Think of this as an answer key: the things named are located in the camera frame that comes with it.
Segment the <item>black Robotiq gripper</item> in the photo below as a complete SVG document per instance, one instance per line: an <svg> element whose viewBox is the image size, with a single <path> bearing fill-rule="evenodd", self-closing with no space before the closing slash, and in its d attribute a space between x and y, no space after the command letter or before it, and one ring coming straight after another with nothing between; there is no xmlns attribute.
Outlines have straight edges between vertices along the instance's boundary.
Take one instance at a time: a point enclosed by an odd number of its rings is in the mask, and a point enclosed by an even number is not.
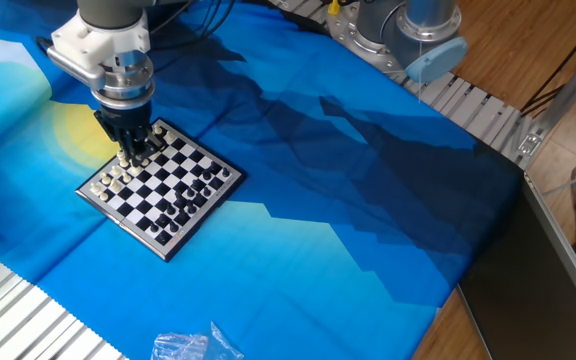
<svg viewBox="0 0 576 360"><path fill-rule="evenodd" d="M143 166L144 161L151 155L166 147L166 142L162 138L147 137L151 133L151 115L150 106L133 109L101 106L94 112L95 118L108 137L119 145L124 161L134 167Z"/></svg>

